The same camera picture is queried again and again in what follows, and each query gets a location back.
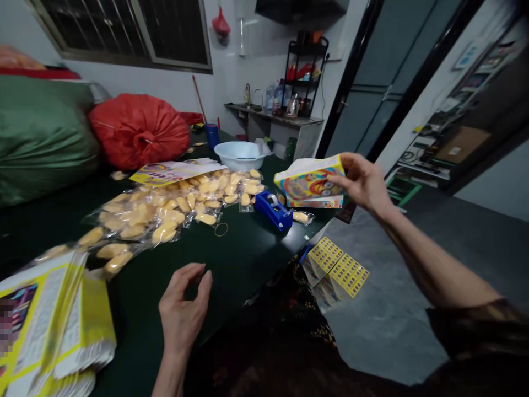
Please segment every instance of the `window frame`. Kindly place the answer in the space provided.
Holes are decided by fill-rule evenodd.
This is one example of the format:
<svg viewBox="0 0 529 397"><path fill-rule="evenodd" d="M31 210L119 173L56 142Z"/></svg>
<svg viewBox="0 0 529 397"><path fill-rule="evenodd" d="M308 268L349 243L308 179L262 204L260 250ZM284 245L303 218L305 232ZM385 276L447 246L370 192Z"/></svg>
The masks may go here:
<svg viewBox="0 0 529 397"><path fill-rule="evenodd" d="M208 63L195 63L186 61L177 61L168 58L161 58L156 56L153 44L150 39L150 35L147 29L147 25L143 18L143 13L138 0L129 0L132 6L132 12L134 13L135 22L137 23L137 30L141 36L143 46L147 52L149 58L140 58L129 55L118 55L103 53L91 50L81 50L68 47L66 41L62 37L60 31L55 26L55 22L48 14L41 0L27 0L32 14L36 18L40 27L43 29L46 36L50 39L53 46L62 58L73 61L86 61L96 63L109 63L112 65L123 65L123 66L136 66L153 69L165 69L165 70L176 70L184 72L197 72L213 74L213 66L211 62L211 53L209 48L209 38L206 23L206 13L204 11L203 0L198 1L200 8L200 14L202 19L202 33L204 44L206 47L206 56Z"/></svg>

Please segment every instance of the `rubber band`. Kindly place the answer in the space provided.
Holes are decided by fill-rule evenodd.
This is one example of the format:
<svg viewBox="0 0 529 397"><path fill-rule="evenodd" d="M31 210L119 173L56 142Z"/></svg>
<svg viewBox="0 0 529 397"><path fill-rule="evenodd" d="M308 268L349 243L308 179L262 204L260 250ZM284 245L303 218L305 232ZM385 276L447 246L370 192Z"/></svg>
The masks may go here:
<svg viewBox="0 0 529 397"><path fill-rule="evenodd" d="M226 231L225 231L223 234L217 234L217 228L218 228L220 225L222 225L222 224L226 225ZM228 226L227 223L225 223L225 222L223 222L223 223L219 223L219 224L217 224L217 226L215 226L215 235L216 235L217 237L222 237L222 236L224 236L224 235L228 232L228 229L229 229L229 226Z"/></svg>

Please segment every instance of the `hand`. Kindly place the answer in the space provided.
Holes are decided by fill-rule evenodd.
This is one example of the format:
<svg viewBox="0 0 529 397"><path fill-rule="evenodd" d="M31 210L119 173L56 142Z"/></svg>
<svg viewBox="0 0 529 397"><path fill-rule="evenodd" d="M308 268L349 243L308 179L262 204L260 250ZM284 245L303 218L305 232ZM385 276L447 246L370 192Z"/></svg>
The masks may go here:
<svg viewBox="0 0 529 397"><path fill-rule="evenodd" d="M358 205L375 215L383 217L395 210L377 165L356 153L342 153L340 159L344 168L348 169L347 177L331 175L329 182L343 187Z"/></svg>
<svg viewBox="0 0 529 397"><path fill-rule="evenodd" d="M164 330L164 355L188 356L204 323L208 310L213 277L211 270L202 277L194 301L185 301L183 294L190 281L204 273L206 264L190 263L177 270L162 296L158 309Z"/></svg>

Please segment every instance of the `gray floor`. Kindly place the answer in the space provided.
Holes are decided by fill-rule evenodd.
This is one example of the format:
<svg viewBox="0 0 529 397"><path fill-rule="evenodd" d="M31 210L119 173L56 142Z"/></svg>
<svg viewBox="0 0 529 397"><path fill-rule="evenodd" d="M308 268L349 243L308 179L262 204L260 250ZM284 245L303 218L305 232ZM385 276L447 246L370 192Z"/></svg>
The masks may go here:
<svg viewBox="0 0 529 397"><path fill-rule="evenodd" d="M529 313L529 223L424 188L406 206L428 236ZM413 384L446 359L429 324L428 301L397 249L370 214L333 219L324 235L370 272L355 299L325 314L352 368Z"/></svg>

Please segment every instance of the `tape dispenser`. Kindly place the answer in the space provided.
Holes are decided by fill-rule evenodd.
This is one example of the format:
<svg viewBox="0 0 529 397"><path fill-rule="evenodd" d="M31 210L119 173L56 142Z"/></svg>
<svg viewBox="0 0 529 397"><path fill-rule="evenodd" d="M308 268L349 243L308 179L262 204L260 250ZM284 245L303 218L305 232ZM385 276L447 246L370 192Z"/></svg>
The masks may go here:
<svg viewBox="0 0 529 397"><path fill-rule="evenodd" d="M292 212L287 211L277 200L276 195L268 190L255 196L255 209L264 213L281 232L292 226Z"/></svg>

